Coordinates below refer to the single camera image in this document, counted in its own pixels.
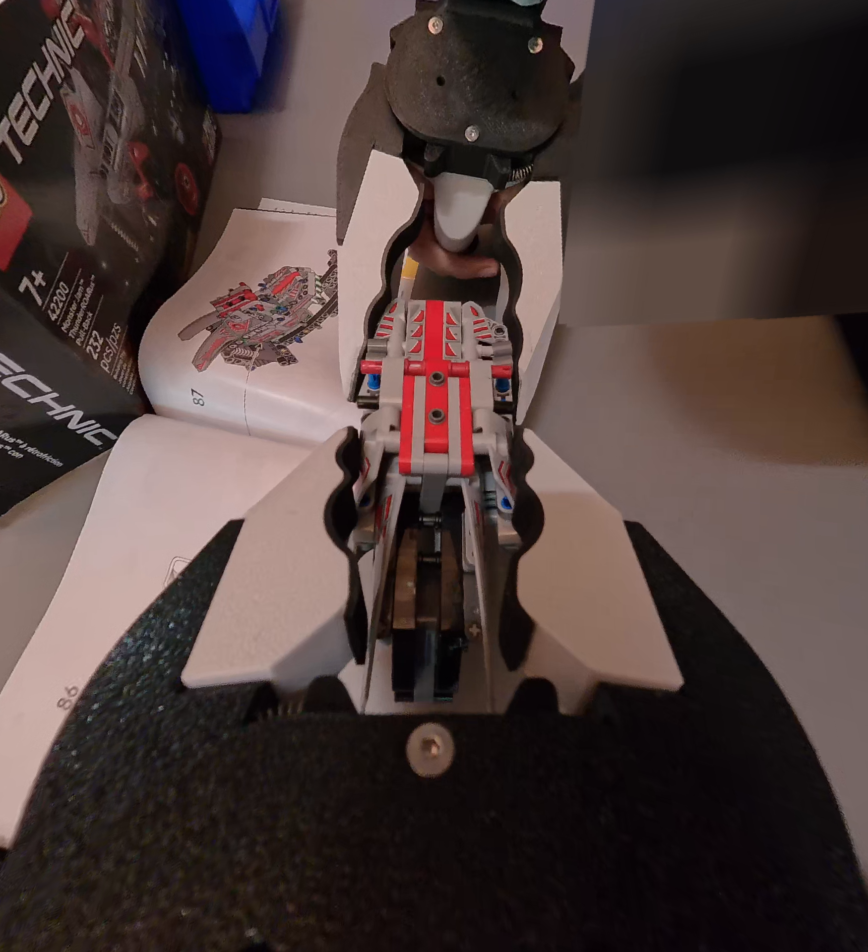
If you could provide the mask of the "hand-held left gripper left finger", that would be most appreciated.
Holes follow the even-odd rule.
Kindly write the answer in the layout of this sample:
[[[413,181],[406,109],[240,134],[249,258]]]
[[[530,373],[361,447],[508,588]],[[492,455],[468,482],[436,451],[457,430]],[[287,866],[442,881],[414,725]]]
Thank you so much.
[[[269,681],[285,694],[364,663],[368,613],[349,547],[356,429],[317,447],[245,517],[182,672],[188,688]]]

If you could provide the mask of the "blue box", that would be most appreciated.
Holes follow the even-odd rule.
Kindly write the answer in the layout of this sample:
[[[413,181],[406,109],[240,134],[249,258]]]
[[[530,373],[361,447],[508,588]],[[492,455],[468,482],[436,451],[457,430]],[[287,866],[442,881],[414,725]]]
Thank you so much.
[[[265,69],[285,61],[279,1],[178,1],[192,53],[216,113],[249,113]]]

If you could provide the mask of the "person's right hand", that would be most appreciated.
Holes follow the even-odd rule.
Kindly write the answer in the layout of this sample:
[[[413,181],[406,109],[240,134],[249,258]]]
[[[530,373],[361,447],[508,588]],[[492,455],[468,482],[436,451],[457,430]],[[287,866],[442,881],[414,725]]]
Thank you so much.
[[[419,265],[442,277],[475,280],[492,279],[499,274],[499,264],[492,257],[461,254],[441,246],[431,219],[424,220],[409,253]]]

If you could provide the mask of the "red grey toy brick vehicle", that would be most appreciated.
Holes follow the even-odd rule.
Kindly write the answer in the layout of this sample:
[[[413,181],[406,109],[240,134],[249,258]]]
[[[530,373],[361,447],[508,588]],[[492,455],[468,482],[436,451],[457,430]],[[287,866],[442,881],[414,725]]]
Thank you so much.
[[[514,525],[514,359],[475,302],[399,299],[366,340],[350,545],[369,555],[363,709],[454,702],[465,660],[491,708],[489,639]]]

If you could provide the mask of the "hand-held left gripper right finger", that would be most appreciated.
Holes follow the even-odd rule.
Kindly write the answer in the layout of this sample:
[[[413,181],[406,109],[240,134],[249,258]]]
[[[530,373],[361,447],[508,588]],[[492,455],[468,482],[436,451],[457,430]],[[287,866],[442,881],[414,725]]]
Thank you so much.
[[[499,712],[525,678],[553,684],[567,715],[600,683],[678,690],[682,674],[620,513],[532,430],[524,437],[545,525],[517,566],[535,628],[519,669],[499,660]]]

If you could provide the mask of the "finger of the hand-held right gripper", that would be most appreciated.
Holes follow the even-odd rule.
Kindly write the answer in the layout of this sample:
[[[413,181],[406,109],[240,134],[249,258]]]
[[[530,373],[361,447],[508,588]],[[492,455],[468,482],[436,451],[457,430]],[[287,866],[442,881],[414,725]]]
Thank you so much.
[[[350,401],[370,308],[390,289],[392,244],[421,202],[403,147],[404,131],[384,89],[384,65],[374,63],[346,120],[336,167],[339,360]]]
[[[524,422],[559,316],[562,282],[561,195],[557,181],[530,182],[505,207],[503,229],[522,282],[515,310],[523,332],[516,421]]]

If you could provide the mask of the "open instruction booklet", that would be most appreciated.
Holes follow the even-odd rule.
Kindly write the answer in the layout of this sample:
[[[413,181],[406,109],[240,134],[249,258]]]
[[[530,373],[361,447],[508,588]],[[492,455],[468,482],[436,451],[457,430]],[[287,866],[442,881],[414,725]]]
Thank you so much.
[[[220,336],[215,301],[247,286],[274,292],[291,274],[334,291],[335,212],[276,199],[235,209],[202,267],[159,310],[142,340],[142,383],[155,414],[127,427],[105,463],[65,565],[49,527],[62,487],[0,526],[0,647],[13,669],[0,691],[0,846],[62,721],[120,636],[229,520],[242,517],[309,446],[354,421],[338,375],[337,318],[300,328],[277,358]]]

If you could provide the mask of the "black toy set box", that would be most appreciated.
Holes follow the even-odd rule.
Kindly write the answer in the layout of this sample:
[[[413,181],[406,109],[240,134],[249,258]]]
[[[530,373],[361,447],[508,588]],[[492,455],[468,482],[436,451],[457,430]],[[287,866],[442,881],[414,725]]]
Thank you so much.
[[[172,2],[0,2],[0,517],[145,412],[217,152]]]

